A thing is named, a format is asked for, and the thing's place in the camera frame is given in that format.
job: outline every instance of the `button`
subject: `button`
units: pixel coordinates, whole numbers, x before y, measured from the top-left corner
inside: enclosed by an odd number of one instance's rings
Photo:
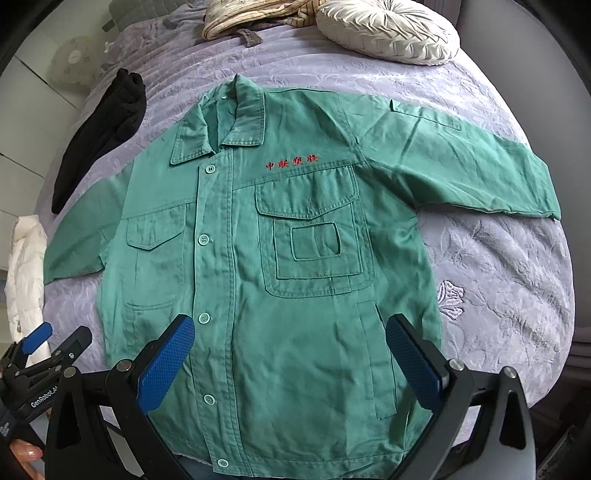
[[[199,321],[199,323],[202,323],[202,324],[206,324],[211,319],[212,318],[209,316],[208,313],[202,313],[201,315],[199,315],[199,317],[197,317],[197,320]]]

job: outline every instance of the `white round cushion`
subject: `white round cushion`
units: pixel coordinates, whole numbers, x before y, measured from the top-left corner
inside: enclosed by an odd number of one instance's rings
[[[450,21],[413,0],[327,0],[316,23],[332,41],[381,59],[441,65],[460,50]]]

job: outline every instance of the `fingernail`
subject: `fingernail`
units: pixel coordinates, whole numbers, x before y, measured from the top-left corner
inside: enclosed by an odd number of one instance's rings
[[[27,449],[27,455],[32,458],[40,458],[42,455],[42,451],[36,447],[29,447]]]

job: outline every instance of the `pocket flap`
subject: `pocket flap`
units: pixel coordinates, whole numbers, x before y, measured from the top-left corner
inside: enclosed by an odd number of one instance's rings
[[[152,250],[176,237],[184,229],[186,205],[146,213],[128,219],[127,244]]]
[[[424,120],[429,120],[430,122],[444,125],[455,130],[462,129],[462,125],[457,118],[433,108],[409,105],[407,103],[397,102],[396,100],[390,100],[390,108],[393,112],[403,113],[404,115],[411,115]]]
[[[262,215],[312,220],[357,197],[353,169],[338,167],[257,185],[256,209]]]

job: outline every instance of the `jacket sleeve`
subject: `jacket sleeve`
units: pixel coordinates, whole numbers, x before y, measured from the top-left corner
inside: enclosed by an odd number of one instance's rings
[[[102,270],[121,213],[134,162],[90,187],[62,219],[43,262],[44,283]]]
[[[560,219],[548,167],[528,146],[395,100],[365,95],[341,104],[361,154],[408,205]]]

